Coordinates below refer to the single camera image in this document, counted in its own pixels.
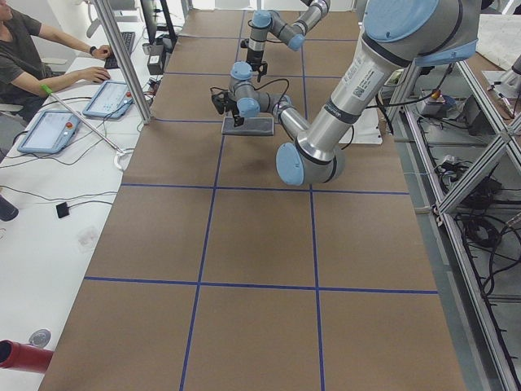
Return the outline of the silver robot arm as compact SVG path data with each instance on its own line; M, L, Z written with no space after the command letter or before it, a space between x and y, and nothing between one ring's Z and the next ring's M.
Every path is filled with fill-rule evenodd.
M265 74L265 42L273 34L299 50L306 34L328 14L328 1L307 1L307 11L288 24L275 10L255 11L247 41L247 59L230 71L226 90L212 96L217 112L229 112L236 125L261 112L272 114L291 142L277 151L279 177L301 186L336 179L344 169L339 142L399 68L435 66L470 58L478 41L479 1L368 1L353 61L312 122L285 94L261 93L252 84Z
M241 47L247 49L246 62L253 72L257 72L257 80L267 74L268 64L263 60L265 43L271 33L292 51L298 51L304 44L308 32L330 11L330 0L303 1L308 10L295 22L288 24L276 10L255 11L249 21L250 36L241 41Z

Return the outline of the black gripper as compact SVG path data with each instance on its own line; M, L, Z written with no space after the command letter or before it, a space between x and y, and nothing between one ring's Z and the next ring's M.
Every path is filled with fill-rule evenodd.
M237 102L230 97L230 93L222 91L217 94L211 94L211 100L214 108L220 115L227 112L232 114L234 127L240 127L244 124L245 119L240 116Z
M251 66L252 70L257 73L257 81L260 82L261 78L268 72L268 63L261 58L247 58L247 63Z

